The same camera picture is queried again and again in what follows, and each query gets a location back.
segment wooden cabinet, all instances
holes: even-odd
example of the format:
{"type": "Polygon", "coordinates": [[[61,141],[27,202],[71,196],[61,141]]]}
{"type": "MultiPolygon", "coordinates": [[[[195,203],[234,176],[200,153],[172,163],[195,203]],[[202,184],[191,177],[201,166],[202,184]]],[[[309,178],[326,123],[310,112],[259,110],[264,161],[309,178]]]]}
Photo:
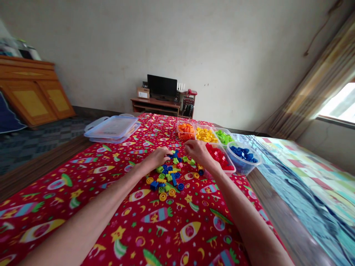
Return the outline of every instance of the wooden cabinet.
{"type": "Polygon", "coordinates": [[[0,89],[29,127],[76,115],[52,63],[0,56],[0,89]]]}

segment curtain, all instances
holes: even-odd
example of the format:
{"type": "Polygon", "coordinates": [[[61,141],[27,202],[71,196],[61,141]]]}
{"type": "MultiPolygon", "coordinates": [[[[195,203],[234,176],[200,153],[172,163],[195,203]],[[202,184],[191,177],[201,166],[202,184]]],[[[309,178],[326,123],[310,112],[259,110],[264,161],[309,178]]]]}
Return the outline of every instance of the curtain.
{"type": "Polygon", "coordinates": [[[322,107],[355,74],[355,13],[345,22],[268,129],[280,139],[296,140],[322,107]]]}

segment cardboard box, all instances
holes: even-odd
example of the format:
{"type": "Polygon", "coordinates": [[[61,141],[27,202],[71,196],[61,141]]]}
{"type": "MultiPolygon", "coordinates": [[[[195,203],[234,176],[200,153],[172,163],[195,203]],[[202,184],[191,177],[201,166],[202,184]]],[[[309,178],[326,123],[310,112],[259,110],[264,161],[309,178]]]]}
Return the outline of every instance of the cardboard box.
{"type": "Polygon", "coordinates": [[[139,98],[149,99],[149,89],[138,87],[137,95],[139,98]]]}

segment left hand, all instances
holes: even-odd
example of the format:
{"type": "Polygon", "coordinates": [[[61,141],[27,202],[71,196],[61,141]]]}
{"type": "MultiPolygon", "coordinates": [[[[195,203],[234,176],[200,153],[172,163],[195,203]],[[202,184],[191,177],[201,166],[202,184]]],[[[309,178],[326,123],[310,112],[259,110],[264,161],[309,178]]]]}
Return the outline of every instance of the left hand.
{"type": "Polygon", "coordinates": [[[147,173],[165,164],[170,160],[167,154],[173,154],[167,147],[158,147],[155,151],[148,155],[140,164],[147,173]]]}

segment hand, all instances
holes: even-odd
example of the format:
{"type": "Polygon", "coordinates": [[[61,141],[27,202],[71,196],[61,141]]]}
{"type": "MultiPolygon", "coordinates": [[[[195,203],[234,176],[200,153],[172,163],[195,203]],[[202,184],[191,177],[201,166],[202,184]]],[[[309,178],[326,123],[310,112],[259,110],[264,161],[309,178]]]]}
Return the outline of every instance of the hand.
{"type": "Polygon", "coordinates": [[[156,169],[170,160],[167,154],[173,154],[167,147],[158,147],[151,154],[148,155],[140,165],[145,169],[146,173],[156,169]]]}
{"type": "Polygon", "coordinates": [[[204,168],[220,167],[220,164],[215,161],[209,154],[206,148],[206,142],[200,140],[188,140],[185,142],[185,152],[204,168]]]}

